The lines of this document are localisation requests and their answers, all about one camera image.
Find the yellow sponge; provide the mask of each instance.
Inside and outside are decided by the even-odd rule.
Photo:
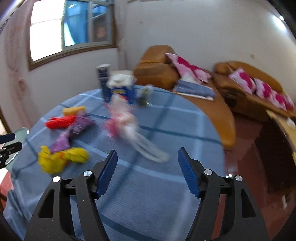
[[[75,115],[78,111],[83,110],[85,111],[85,106],[77,106],[77,107],[70,107],[70,108],[64,108],[63,109],[63,115]]]
[[[85,163],[88,157],[89,154],[83,148],[70,148],[51,154],[47,146],[41,146],[38,162],[42,171],[54,174],[61,172],[68,161]]]

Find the ceiling light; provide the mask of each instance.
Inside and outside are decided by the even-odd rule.
[[[286,30],[286,26],[284,25],[284,23],[277,17],[277,16],[273,16],[274,19],[274,23],[275,25],[282,31]]]

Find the pink and white pillow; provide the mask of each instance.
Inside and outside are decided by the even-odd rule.
[[[287,110],[294,109],[294,102],[291,100],[290,96],[288,96],[287,94],[285,95],[285,107]]]
[[[253,94],[256,90],[254,81],[242,68],[238,68],[232,74],[228,75],[228,77],[237,82],[249,94]]]
[[[275,90],[271,90],[271,98],[270,102],[275,106],[282,110],[287,110],[285,106],[285,96],[277,93]]]
[[[204,72],[200,67],[190,64],[187,60],[180,57],[177,54],[173,53],[165,53],[167,57],[171,59],[175,67],[177,68],[181,78],[186,77],[186,75],[190,75],[194,78],[196,82],[202,84],[202,81],[208,83],[208,79],[212,76],[208,73]]]
[[[261,98],[270,101],[271,99],[271,91],[272,88],[269,84],[264,83],[262,80],[254,78],[254,81],[256,83],[256,94]]]

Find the blue tablecloth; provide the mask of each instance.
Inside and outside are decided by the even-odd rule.
[[[134,114],[140,133],[169,153],[166,163],[149,161],[124,141],[106,136],[101,125],[110,116],[100,89],[68,99],[44,115],[30,130],[12,167],[14,190],[8,193],[4,216],[15,232],[24,239],[32,213],[54,177],[41,171],[38,152],[41,145],[52,145],[62,130],[47,129],[44,123],[62,116],[65,107],[84,105],[95,125],[73,146],[85,148],[90,159],[86,164],[69,164],[59,175],[63,179],[77,177],[104,160],[111,149],[116,150],[118,165],[109,188],[96,201],[110,240],[185,240],[200,201],[189,192],[178,165],[178,150],[185,147],[191,158],[222,176],[224,151],[209,118],[188,100],[155,88],[151,104],[150,108],[135,107]],[[75,197],[71,208],[75,234],[84,239]]]

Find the purple cloth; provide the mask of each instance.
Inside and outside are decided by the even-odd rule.
[[[49,148],[51,153],[69,149],[69,139],[79,136],[93,123],[94,121],[89,119],[84,111],[79,111],[76,115],[75,122],[67,130],[63,131],[56,142]]]
[[[56,142],[49,148],[51,153],[70,148],[69,136],[67,131],[63,131]]]
[[[76,115],[75,122],[68,127],[69,138],[79,136],[87,127],[94,123],[89,119],[84,111],[79,111]]]

